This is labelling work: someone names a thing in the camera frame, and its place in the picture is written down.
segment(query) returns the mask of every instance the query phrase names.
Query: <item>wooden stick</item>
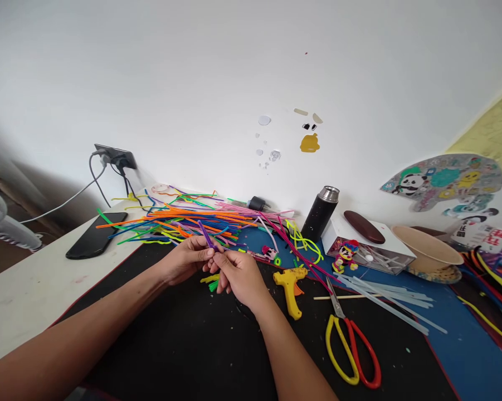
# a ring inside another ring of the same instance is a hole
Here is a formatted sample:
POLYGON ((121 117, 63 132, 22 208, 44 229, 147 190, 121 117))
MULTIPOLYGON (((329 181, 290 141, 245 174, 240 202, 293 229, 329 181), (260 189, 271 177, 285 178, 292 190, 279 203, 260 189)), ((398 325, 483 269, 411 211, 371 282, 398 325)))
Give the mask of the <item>wooden stick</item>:
MULTIPOLYGON (((364 295, 340 295, 340 296, 337 296, 338 299, 354 299, 354 298, 366 298, 366 296, 364 295)), ((329 297, 314 297, 314 301, 324 301, 324 300, 330 300, 330 296, 329 297)))

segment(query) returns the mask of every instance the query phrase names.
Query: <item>electric fan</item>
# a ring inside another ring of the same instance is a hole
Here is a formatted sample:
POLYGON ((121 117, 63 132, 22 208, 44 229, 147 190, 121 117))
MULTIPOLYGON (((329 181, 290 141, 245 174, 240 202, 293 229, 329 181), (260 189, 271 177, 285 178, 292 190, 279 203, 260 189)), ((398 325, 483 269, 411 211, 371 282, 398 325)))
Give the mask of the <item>electric fan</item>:
POLYGON ((30 229, 7 215, 7 206, 0 196, 0 239, 18 247, 36 252, 42 242, 30 229))

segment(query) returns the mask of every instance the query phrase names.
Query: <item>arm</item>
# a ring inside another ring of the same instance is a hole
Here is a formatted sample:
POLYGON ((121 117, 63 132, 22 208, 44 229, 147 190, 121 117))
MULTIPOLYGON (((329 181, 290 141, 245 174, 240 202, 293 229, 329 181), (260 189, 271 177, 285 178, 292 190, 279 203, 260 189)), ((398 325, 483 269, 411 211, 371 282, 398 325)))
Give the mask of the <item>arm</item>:
POLYGON ((0 359, 0 399, 64 399, 134 318, 167 286, 210 259, 204 237, 191 237, 121 288, 45 330, 0 359))
POLYGON ((210 271, 223 271, 234 295, 256 316, 264 336, 279 400, 337 400, 312 358, 295 335, 250 255, 215 254, 210 271))

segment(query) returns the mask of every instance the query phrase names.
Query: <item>white desk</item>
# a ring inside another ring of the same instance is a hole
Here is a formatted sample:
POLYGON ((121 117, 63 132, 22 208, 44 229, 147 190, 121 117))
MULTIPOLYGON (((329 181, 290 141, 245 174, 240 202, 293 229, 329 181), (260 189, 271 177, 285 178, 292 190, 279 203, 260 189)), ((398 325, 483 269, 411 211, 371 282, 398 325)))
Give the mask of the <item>white desk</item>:
MULTIPOLYGON (((153 196, 171 200, 166 195, 153 196)), ((144 199, 143 204, 150 206, 144 199)), ((123 212, 125 207, 137 205, 124 200, 107 212, 123 212)), ((145 215, 141 209, 126 212, 128 220, 145 215)), ((47 329, 141 245, 140 241, 117 245, 119 241, 113 240, 102 255, 92 259, 65 258, 96 217, 0 274, 0 358, 47 329)))

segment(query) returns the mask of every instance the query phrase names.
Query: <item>black desk mat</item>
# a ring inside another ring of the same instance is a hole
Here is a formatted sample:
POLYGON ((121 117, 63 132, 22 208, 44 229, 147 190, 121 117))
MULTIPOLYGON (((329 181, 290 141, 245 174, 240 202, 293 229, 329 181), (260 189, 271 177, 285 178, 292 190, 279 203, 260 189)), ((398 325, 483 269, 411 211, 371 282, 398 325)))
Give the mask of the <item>black desk mat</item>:
MULTIPOLYGON (((61 320, 119 288, 165 256, 172 245, 142 245, 100 283, 84 294, 61 320)), ((270 293, 287 316, 284 289, 276 286, 276 268, 259 263, 270 293)), ((122 333, 84 382, 120 400, 145 399, 277 399, 271 366, 258 324, 233 294, 211 294, 197 273, 164 291, 122 333)), ((288 320, 302 344, 341 400, 455 400, 425 336, 366 299, 341 300, 345 314, 365 333, 382 369, 382 385, 369 390, 347 384, 330 362, 325 329, 333 312, 320 283, 298 282, 303 316, 288 320)), ((338 295, 343 290, 337 289, 338 295)), ((347 335, 343 322, 340 327, 347 335)), ((373 365, 357 341, 365 375, 373 365)), ((333 329, 332 348, 339 365, 351 374, 340 338, 333 329)))

